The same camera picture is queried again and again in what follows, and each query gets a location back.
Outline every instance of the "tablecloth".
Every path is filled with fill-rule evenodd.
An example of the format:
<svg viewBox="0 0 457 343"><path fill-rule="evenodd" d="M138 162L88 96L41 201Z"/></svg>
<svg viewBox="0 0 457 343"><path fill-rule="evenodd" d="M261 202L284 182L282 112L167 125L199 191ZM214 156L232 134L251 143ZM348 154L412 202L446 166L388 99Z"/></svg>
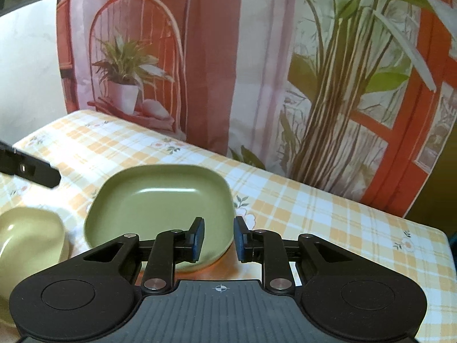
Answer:
<svg viewBox="0 0 457 343"><path fill-rule="evenodd" d="M276 231L286 239L313 233L415 280L428 302L417 339L457 342L456 270L446 236L437 229L93 111L71 113L15 146L58 167L62 180L59 187L49 190L17 177L0 176L0 213L21 205L58 213L73 244L72 255L87 249L84 220L110 176L146 163L200 165L225 178L236 213L250 228ZM233 262L230 256L234 250L228 253L209 270L230 279L261 277L260 265ZM13 342L15 337L14 330L0 326L0 342Z"/></svg>

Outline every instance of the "white crosshair marking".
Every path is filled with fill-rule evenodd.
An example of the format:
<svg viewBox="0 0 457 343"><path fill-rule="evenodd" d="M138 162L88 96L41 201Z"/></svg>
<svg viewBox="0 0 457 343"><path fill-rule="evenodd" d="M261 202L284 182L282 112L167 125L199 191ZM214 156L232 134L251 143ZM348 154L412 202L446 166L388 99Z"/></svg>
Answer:
<svg viewBox="0 0 457 343"><path fill-rule="evenodd" d="M225 286L225 285L220 284L220 285L216 286L216 287L213 288L213 289L216 289L218 292L221 293L221 292L226 291L227 289L230 289L230 288L228 288L228 287Z"/></svg>

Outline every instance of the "mural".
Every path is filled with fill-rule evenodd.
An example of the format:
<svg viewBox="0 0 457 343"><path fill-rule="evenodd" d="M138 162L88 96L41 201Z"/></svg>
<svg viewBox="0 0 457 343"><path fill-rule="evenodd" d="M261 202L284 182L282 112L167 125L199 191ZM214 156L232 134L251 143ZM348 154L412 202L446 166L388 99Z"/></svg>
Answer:
<svg viewBox="0 0 457 343"><path fill-rule="evenodd" d="M96 109L405 215L456 119L457 0L59 0Z"/></svg>

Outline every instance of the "bowl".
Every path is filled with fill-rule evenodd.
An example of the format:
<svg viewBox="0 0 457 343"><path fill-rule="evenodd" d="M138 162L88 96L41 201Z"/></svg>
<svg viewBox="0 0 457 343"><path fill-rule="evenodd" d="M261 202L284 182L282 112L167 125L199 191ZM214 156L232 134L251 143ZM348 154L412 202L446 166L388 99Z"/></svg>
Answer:
<svg viewBox="0 0 457 343"><path fill-rule="evenodd" d="M195 165L142 165L109 178L95 198L84 225L85 240L96 247L125 233L155 239L172 229L189 229L205 220L200 260L177 264L196 270L214 263L233 241L234 205L218 173Z"/></svg>
<svg viewBox="0 0 457 343"><path fill-rule="evenodd" d="M69 243L53 212L17 207L0 215L0 322L14 327L8 300L23 279L68 258Z"/></svg>

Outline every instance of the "white flower pot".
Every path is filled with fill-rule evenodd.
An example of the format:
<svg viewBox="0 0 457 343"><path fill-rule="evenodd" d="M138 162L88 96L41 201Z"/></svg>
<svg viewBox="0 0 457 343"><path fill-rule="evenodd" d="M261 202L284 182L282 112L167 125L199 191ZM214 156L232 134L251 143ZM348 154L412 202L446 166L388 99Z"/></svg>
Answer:
<svg viewBox="0 0 457 343"><path fill-rule="evenodd" d="M127 115L133 115L138 91L138 86L136 85L121 85L120 83L108 81L108 96L111 98L113 106Z"/></svg>

